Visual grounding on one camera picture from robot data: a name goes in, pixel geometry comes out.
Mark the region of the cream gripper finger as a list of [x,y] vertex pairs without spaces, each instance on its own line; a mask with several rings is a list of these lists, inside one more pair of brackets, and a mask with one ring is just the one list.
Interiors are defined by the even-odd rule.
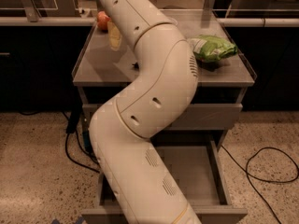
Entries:
[[109,37],[109,45],[112,50],[117,51],[121,47],[122,35],[118,27],[114,22],[109,21],[107,23],[108,28],[108,37]]

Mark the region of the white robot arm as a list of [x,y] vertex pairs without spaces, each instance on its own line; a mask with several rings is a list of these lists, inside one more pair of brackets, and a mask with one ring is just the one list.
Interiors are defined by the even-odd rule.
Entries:
[[149,0],[100,0],[137,59],[137,78],[90,122],[93,151],[129,224],[201,224],[150,139],[188,107],[196,60]]

